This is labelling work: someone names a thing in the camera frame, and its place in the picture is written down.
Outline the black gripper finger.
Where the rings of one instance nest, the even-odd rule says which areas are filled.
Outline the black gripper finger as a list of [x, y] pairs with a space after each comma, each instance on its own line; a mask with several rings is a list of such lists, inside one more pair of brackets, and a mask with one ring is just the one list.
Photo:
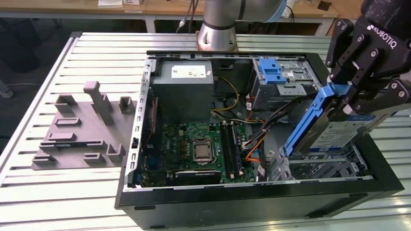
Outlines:
[[385, 93], [373, 100], [355, 100], [345, 106], [346, 114], [358, 115], [391, 114], [411, 108], [411, 82], [395, 79], [390, 82]]
[[379, 71], [383, 64], [383, 40], [375, 32], [377, 27], [359, 18], [337, 21], [331, 38], [326, 66], [331, 68], [329, 85], [382, 85]]

